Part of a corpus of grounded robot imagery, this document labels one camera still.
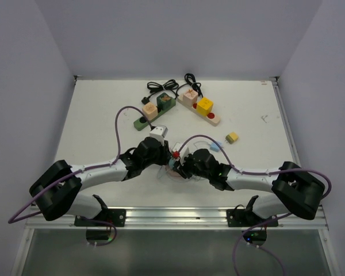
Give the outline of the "light blue charger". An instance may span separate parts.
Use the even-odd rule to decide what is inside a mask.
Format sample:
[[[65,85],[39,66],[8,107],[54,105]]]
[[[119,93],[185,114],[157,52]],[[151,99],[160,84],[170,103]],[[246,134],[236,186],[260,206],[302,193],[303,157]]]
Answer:
[[[223,144],[221,143],[221,142],[218,142],[218,143],[214,143],[214,142],[212,142],[211,144],[210,144],[210,150],[212,150],[212,151],[214,151],[214,152],[219,152],[220,151],[220,148],[219,148],[219,146],[223,146]]]

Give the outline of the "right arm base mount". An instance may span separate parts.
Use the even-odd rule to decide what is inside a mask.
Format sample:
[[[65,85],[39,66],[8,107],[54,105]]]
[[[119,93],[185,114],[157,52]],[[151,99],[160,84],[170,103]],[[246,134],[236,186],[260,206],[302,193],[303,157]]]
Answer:
[[[275,211],[281,204],[275,195],[253,196],[246,206],[237,205],[226,210],[226,219],[229,227],[252,227],[267,221],[265,226],[277,227],[278,222],[273,221]]]

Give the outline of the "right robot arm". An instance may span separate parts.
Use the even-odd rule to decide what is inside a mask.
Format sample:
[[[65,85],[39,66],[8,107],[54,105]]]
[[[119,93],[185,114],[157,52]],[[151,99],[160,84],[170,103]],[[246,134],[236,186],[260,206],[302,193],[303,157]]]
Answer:
[[[284,162],[275,172],[244,172],[219,163],[207,149],[198,149],[178,159],[172,169],[182,178],[207,179],[220,191],[265,191],[265,196],[253,196],[238,215],[253,226],[287,213],[313,220],[325,190],[321,181],[293,162]]]

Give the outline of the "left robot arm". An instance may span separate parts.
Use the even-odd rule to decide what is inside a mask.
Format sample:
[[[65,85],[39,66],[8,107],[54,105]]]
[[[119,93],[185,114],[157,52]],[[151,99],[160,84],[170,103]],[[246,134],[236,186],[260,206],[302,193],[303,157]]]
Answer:
[[[133,152],[87,166],[71,166],[65,160],[55,162],[29,189],[29,193],[47,221],[73,211],[78,193],[108,182],[122,182],[138,177],[151,165],[166,165],[171,158],[168,141],[146,137]]]

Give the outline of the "pink round socket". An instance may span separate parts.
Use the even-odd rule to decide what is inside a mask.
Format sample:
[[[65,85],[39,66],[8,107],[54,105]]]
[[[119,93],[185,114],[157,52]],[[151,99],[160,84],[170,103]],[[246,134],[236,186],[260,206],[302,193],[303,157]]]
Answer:
[[[173,179],[183,179],[183,177],[179,173],[175,172],[174,170],[172,170],[169,167],[166,167],[166,173],[167,173],[167,175],[169,175]]]

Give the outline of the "light teal charger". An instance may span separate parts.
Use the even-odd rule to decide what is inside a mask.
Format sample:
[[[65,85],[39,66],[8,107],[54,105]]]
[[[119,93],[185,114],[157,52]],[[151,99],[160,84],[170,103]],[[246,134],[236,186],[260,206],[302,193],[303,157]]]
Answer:
[[[174,160],[174,159],[170,159],[170,160],[168,161],[168,166],[169,166],[169,168],[174,168],[174,164],[175,164],[175,160]]]

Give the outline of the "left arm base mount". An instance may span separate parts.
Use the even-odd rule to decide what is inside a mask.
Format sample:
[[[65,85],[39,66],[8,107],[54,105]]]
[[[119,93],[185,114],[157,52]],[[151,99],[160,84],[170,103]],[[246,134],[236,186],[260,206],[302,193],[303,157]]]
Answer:
[[[76,227],[101,227],[113,224],[115,227],[124,227],[126,220],[125,209],[109,209],[98,195],[93,195],[101,207],[101,211],[94,218],[76,217]]]

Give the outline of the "olive yellow charger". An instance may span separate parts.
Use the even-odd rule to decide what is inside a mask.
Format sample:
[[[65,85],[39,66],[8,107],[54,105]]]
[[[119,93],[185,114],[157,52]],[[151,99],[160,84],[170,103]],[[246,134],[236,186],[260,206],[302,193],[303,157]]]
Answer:
[[[225,141],[228,144],[233,144],[233,143],[237,142],[238,139],[239,139],[239,136],[235,132],[231,132],[231,133],[227,134],[225,137]]]

